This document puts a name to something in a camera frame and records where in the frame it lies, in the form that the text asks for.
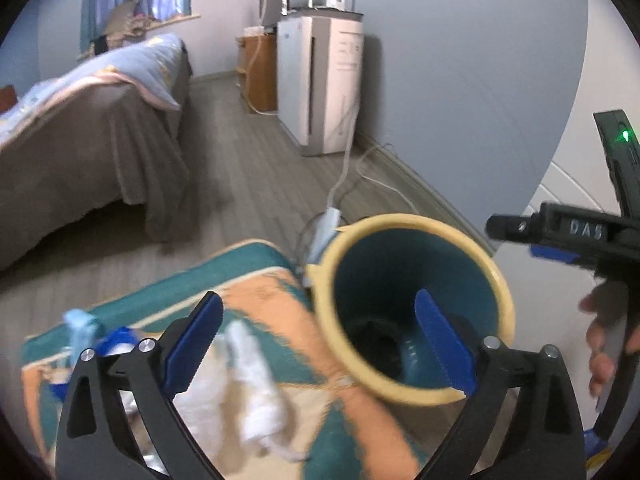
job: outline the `yellow object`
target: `yellow object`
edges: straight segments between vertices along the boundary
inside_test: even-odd
[[[417,388],[399,383],[370,365],[355,349],[338,318],[334,301],[334,279],[345,254],[360,240],[391,229],[419,230],[436,235],[464,251],[479,267],[489,283],[497,305],[497,336],[513,343],[515,314],[506,280],[494,261],[471,238],[457,229],[422,216],[387,214],[367,218],[341,231],[329,244],[318,265],[309,265],[314,303],[322,333],[334,355],[363,386],[391,402],[414,406],[436,406],[463,399],[453,388]]]

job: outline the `wooden floor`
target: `wooden floor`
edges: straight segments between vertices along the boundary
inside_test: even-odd
[[[291,255],[305,224],[325,209],[342,165],[341,155],[299,156],[276,118],[247,113],[232,78],[192,84],[180,143],[193,185],[175,241],[152,243],[144,232],[143,207],[116,203],[53,233],[0,274],[0,404],[32,452],[18,372],[25,336],[59,324],[66,310],[137,290],[245,238],[265,238]],[[371,176],[402,187],[398,177],[376,166],[375,157],[368,166]],[[410,212],[399,196],[360,179],[353,169],[337,197],[348,222]],[[420,203],[422,214],[453,222],[435,202]],[[418,416],[399,411],[433,451],[459,408],[422,410]]]

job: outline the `baseboard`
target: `baseboard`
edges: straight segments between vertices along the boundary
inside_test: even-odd
[[[227,77],[231,77],[234,74],[237,74],[238,72],[236,72],[235,70],[229,70],[228,72],[216,72],[213,74],[205,74],[205,75],[199,75],[199,76],[192,76],[191,77],[191,84],[197,84],[197,83],[204,83],[207,81],[215,81],[216,79],[224,79]]]
[[[358,132],[354,143],[359,146],[363,151],[372,148],[373,146],[379,146],[379,143],[372,137],[366,134]],[[386,169],[398,180],[401,180],[405,184],[406,190],[402,190],[405,194],[415,203],[418,209],[422,209],[420,206],[427,207],[432,206],[435,202],[443,212],[451,217],[454,221],[455,227],[460,229],[463,233],[474,240],[480,245],[488,254],[493,256],[495,254],[495,248],[489,242],[489,239],[484,233],[481,233],[471,223],[469,223],[457,210],[453,207],[447,199],[445,199],[440,193],[438,193],[433,187],[427,184],[421,177],[415,173],[412,168],[407,166],[402,160],[397,158],[392,152],[383,146],[374,150],[370,155],[377,161],[378,164],[385,166]]]

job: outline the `bed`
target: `bed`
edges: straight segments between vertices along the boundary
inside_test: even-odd
[[[152,100],[140,85],[110,80],[118,71],[108,64],[99,71],[106,80],[81,85],[79,91],[34,114],[10,141],[4,140],[0,269],[47,234],[117,200],[145,204],[146,232],[153,240],[170,236],[188,184],[177,135],[191,67],[184,45],[179,44],[171,75],[157,54],[154,59],[162,69],[169,99],[175,100],[173,109],[149,104]],[[28,108],[29,99],[24,101],[16,107]]]

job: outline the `screw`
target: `screw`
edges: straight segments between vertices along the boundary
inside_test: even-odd
[[[484,346],[491,350],[497,350],[500,348],[500,340],[496,336],[488,335],[482,340],[482,342],[484,343]]]
[[[551,357],[552,359],[555,359],[560,355],[560,351],[558,350],[557,346],[544,345],[542,349],[545,351],[547,357]]]
[[[80,358],[82,359],[82,361],[90,361],[91,359],[93,359],[95,356],[95,351],[92,348],[87,348],[86,350],[82,350],[82,353],[80,354]]]
[[[153,339],[143,339],[138,345],[141,352],[151,352],[155,347],[156,342]]]

